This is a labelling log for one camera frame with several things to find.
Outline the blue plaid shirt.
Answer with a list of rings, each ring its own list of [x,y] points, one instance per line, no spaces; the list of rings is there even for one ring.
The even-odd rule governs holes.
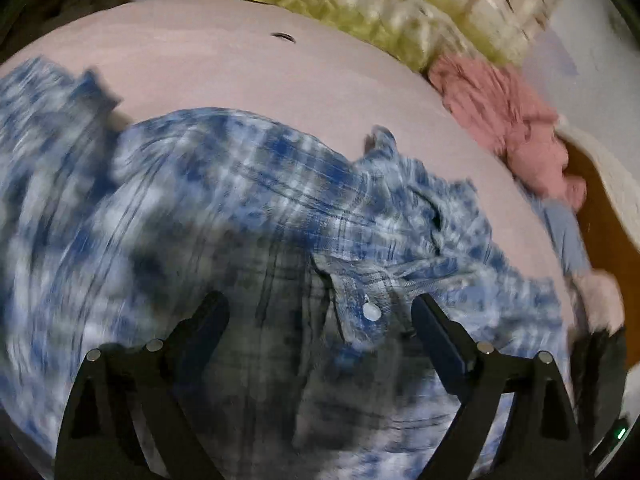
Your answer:
[[[117,131],[94,73],[1,81],[1,404],[46,453],[86,353],[230,322],[184,396],[230,479],[413,479],[454,419],[411,325],[430,294],[476,339],[567,368],[553,284],[492,241],[471,182],[398,152],[348,160],[242,110]]]

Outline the black folded jacket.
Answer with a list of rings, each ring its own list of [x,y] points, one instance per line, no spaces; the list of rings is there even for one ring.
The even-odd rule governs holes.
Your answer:
[[[591,452],[618,419],[626,386],[626,328],[597,330],[578,338],[570,354],[570,378],[582,448]]]

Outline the pink pillow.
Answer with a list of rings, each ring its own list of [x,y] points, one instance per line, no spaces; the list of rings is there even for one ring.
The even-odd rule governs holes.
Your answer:
[[[602,270],[578,272],[572,275],[572,284],[590,333],[605,330],[615,334],[624,327],[623,297],[612,274]]]

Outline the light blue pillow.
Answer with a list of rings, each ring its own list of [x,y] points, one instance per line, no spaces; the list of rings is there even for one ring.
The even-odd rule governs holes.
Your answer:
[[[558,200],[540,198],[532,192],[524,191],[524,196],[546,228],[563,273],[589,271],[591,263],[574,211]]]

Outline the wooden white bed headboard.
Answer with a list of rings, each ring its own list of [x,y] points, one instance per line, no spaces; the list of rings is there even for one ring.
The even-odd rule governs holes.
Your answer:
[[[620,285],[626,317],[639,313],[639,183],[592,134],[561,120],[567,170],[587,183],[577,219],[593,266]]]

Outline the pink crumpled quilt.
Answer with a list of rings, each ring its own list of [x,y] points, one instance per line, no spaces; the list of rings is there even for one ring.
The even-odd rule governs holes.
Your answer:
[[[582,208],[586,181],[565,172],[558,112],[512,66],[445,54],[427,72],[442,104],[484,150],[502,159],[530,192]]]

